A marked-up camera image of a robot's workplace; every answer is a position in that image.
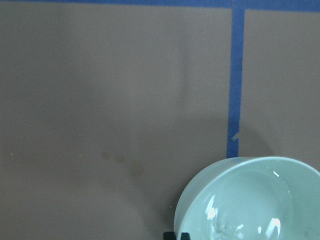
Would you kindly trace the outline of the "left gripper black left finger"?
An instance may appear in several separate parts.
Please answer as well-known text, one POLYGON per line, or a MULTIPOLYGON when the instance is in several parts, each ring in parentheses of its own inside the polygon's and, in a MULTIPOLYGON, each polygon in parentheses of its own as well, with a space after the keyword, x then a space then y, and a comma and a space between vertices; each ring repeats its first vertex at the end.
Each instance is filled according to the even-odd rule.
POLYGON ((176 240, 176 234, 174 231, 166 231, 163 233, 163 240, 176 240))

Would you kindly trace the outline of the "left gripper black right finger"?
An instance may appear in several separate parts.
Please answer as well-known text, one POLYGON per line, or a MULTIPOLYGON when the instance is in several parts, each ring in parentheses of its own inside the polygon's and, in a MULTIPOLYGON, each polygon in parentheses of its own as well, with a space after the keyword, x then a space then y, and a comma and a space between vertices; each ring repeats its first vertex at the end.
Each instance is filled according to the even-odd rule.
POLYGON ((182 232, 180 240, 191 240, 190 234, 188 232, 182 232))

